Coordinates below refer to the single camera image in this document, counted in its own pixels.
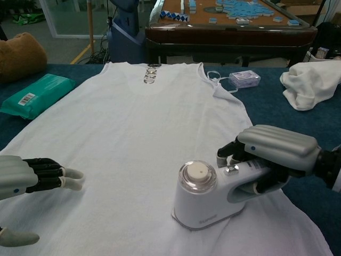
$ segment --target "wooden table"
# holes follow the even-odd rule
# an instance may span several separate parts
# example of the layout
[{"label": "wooden table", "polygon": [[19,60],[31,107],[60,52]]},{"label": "wooden table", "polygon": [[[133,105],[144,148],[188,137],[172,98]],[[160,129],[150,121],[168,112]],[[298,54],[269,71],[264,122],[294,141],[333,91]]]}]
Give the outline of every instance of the wooden table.
[{"label": "wooden table", "polygon": [[[188,0],[185,0],[185,13],[190,16],[188,23],[160,18],[162,10],[179,13],[180,2],[161,1],[152,12],[145,31],[150,62],[159,62],[159,57],[165,62],[168,55],[193,55],[200,61],[207,61],[213,55],[215,62],[224,62],[230,56],[270,54],[290,59],[290,65],[294,65],[304,59],[317,34],[315,27],[267,0],[258,2],[274,11],[274,16],[252,19],[249,25],[236,24],[226,13],[208,12],[208,7],[216,6],[215,0],[197,0],[196,14],[189,14]],[[283,22],[273,21],[274,17],[282,17]],[[216,18],[217,24],[210,25],[209,18]],[[287,25],[288,20],[297,20],[299,26]]]}]

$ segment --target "blue robot body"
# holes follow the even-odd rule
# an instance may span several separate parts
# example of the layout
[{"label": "blue robot body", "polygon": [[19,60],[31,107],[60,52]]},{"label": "blue robot body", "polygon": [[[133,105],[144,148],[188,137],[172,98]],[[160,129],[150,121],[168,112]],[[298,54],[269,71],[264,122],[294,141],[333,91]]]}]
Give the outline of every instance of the blue robot body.
[{"label": "blue robot body", "polygon": [[110,0],[118,11],[107,32],[112,62],[145,63],[145,35],[139,30],[139,0]]}]

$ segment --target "teal wet wipes package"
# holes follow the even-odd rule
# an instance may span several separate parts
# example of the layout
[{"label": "teal wet wipes package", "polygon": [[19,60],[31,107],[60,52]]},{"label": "teal wet wipes package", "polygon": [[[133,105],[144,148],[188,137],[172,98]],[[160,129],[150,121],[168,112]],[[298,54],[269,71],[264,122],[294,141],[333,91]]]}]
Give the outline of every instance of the teal wet wipes package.
[{"label": "teal wet wipes package", "polygon": [[0,112],[21,116],[25,119],[34,119],[75,87],[76,82],[71,79],[46,74],[35,83],[6,99],[2,103]]}]

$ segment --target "glass door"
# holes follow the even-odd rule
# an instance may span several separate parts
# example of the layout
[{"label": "glass door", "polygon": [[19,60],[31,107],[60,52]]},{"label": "glass door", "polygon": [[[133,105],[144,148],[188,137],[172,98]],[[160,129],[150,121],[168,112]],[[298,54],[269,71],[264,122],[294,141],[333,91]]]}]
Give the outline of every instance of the glass door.
[{"label": "glass door", "polygon": [[[50,32],[55,38],[88,38],[86,0],[39,0]],[[107,31],[107,1],[92,0],[94,37],[100,38]],[[115,6],[109,2],[112,16]]]}]

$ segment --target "white towel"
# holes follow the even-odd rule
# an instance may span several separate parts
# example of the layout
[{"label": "white towel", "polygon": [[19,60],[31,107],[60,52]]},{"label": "white towel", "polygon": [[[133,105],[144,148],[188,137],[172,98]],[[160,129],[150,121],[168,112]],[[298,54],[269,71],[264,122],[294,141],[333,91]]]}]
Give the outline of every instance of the white towel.
[{"label": "white towel", "polygon": [[298,63],[283,73],[280,80],[290,105],[296,110],[310,110],[334,95],[341,83],[341,61]]}]

